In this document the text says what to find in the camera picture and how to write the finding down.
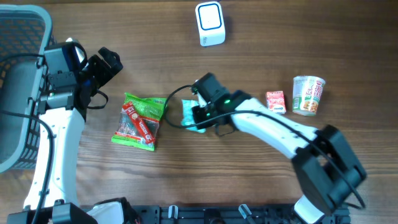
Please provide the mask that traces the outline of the red chocolate bar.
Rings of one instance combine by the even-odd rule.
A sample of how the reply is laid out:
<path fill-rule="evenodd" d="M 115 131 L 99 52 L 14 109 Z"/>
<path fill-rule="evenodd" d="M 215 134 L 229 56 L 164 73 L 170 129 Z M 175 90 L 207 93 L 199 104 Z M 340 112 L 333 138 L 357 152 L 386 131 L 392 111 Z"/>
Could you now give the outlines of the red chocolate bar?
<path fill-rule="evenodd" d="M 153 143 L 155 141 L 154 135 L 149 130 L 148 126 L 141 118 L 140 114 L 135 109 L 132 102 L 123 104 L 122 106 L 125 113 L 129 116 L 131 123 L 136 127 L 138 133 L 143 137 L 146 144 Z"/>

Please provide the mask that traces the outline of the red tissue pack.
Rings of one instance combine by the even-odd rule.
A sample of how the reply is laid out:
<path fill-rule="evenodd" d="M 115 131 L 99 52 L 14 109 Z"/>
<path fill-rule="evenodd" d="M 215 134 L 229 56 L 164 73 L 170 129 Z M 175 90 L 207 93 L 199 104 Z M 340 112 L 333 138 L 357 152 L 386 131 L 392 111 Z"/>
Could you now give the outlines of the red tissue pack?
<path fill-rule="evenodd" d="M 268 91 L 266 93 L 267 108 L 276 114 L 285 114 L 286 106 L 283 91 Z"/>

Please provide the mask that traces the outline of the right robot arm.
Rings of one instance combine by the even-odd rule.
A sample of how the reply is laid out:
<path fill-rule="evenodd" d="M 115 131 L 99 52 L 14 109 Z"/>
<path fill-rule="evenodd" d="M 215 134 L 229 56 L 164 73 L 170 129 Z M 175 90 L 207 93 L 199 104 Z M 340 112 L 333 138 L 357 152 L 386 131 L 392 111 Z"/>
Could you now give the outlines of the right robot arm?
<path fill-rule="evenodd" d="M 359 195 L 356 189 L 367 173 L 336 127 L 317 129 L 296 123 L 244 91 L 230 93 L 212 73 L 196 80 L 191 90 L 199 99 L 193 108 L 199 128 L 230 124 L 291 160 L 303 192 L 294 205 L 300 221 L 317 223 L 335 213 L 351 194 Z"/>

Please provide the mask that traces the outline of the instant noodle cup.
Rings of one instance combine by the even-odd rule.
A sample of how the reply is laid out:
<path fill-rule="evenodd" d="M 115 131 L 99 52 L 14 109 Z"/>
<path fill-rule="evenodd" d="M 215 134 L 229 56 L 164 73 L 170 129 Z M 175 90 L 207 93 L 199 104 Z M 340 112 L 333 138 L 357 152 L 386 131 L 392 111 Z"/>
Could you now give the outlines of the instant noodle cup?
<path fill-rule="evenodd" d="M 303 116 L 315 116 L 326 81 L 315 76 L 293 79 L 292 111 Z"/>

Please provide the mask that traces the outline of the green candy bag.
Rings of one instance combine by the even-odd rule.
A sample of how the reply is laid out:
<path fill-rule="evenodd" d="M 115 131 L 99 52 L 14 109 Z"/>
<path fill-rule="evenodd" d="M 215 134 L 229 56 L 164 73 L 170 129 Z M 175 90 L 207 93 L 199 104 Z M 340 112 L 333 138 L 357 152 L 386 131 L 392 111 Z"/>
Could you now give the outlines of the green candy bag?
<path fill-rule="evenodd" d="M 156 135 L 164 113 L 165 98 L 139 98 L 125 93 L 113 143 L 155 151 Z"/>

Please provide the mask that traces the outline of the teal snack packet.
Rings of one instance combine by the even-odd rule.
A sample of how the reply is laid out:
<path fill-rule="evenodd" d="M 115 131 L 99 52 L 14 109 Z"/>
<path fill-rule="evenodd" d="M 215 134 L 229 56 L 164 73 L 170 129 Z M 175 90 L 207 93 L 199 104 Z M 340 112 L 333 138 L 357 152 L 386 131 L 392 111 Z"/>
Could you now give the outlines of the teal snack packet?
<path fill-rule="evenodd" d="M 182 126 L 188 126 L 195 123 L 193 118 L 192 108 L 198 105 L 199 105 L 198 102 L 195 100 L 182 100 L 182 106 L 183 106 L 183 119 L 181 120 Z"/>

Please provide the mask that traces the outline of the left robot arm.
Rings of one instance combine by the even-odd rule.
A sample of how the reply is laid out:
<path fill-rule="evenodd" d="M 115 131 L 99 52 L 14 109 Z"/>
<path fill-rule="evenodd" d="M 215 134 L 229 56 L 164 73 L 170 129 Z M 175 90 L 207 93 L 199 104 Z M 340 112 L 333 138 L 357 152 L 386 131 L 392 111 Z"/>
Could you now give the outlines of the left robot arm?
<path fill-rule="evenodd" d="M 123 206 L 106 202 L 85 211 L 78 205 L 76 164 L 86 112 L 93 96 L 122 69 L 120 57 L 106 47 L 88 57 L 78 42 L 48 46 L 45 90 L 36 100 L 40 143 L 34 179 L 24 209 L 8 223 L 123 223 Z"/>

